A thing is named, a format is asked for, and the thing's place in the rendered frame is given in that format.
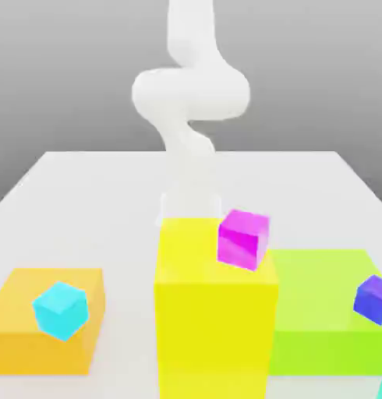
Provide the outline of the small blue cube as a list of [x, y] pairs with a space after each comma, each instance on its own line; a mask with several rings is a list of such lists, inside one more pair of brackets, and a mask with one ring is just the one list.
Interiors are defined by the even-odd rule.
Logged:
[[358, 286], [353, 310], [382, 326], [382, 277], [372, 275]]

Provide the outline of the large lime green box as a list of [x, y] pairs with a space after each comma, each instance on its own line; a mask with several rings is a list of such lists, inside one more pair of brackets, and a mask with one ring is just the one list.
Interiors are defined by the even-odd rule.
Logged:
[[382, 326], [354, 311], [379, 270], [363, 249], [273, 249], [272, 376], [382, 376]]

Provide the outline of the large orange box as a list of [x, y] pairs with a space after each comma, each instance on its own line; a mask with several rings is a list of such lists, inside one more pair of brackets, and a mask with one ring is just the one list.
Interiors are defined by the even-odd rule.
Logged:
[[[42, 332], [32, 301], [57, 281], [83, 289], [89, 319], [66, 342]], [[100, 268], [16, 268], [0, 290], [0, 375], [86, 375], [104, 317]]]

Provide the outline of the large yellow box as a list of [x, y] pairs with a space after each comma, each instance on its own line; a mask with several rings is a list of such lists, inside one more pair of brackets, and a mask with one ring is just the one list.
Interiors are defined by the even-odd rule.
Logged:
[[278, 302], [271, 255], [217, 260], [219, 221], [166, 218], [154, 276], [159, 399], [265, 399]]

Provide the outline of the small magenta cube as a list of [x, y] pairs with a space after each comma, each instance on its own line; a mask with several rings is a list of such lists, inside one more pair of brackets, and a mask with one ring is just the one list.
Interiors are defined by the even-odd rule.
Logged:
[[267, 251], [270, 234], [267, 215], [231, 210], [218, 228], [218, 261], [256, 271]]

